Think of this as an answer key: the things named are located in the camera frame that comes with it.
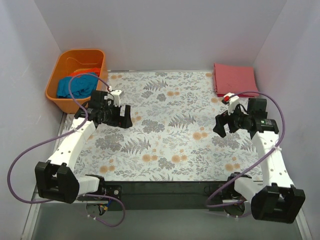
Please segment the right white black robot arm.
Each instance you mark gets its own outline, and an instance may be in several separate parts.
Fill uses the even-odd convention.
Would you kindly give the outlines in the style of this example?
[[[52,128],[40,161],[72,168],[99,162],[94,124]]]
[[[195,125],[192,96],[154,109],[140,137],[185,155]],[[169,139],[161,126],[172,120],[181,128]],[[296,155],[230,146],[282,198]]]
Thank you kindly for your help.
[[[228,109],[215,117],[213,131],[224,138],[227,134],[246,130],[258,153],[263,184],[258,185],[247,174],[234,172],[225,185],[214,194],[223,193],[232,199],[249,202],[254,219],[291,224],[295,221],[306,196],[297,189],[290,178],[282,156],[279,128],[274,119],[268,118],[267,100],[249,98],[247,108],[242,107],[240,98],[233,93],[226,94],[222,102]]]

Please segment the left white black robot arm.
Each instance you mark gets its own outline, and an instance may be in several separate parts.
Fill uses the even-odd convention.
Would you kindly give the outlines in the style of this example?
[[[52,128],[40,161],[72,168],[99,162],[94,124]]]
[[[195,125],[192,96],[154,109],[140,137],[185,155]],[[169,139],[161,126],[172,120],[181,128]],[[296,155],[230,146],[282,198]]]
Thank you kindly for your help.
[[[72,204],[79,196],[90,194],[95,200],[106,196],[104,178],[98,175],[74,174],[76,161],[89,137],[99,125],[128,129],[133,126],[130,105],[121,115],[120,89],[94,90],[90,100],[78,105],[70,133],[45,162],[35,166],[38,195],[41,198]]]

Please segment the dusty pink t shirt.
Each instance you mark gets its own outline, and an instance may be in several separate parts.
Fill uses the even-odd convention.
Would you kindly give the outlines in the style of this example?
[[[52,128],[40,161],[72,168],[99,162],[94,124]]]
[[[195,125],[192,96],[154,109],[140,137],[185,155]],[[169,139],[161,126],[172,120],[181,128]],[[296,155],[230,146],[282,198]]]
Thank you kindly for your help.
[[[214,63],[213,75],[214,90],[219,97],[223,97],[228,93],[258,91],[252,66],[232,66]]]

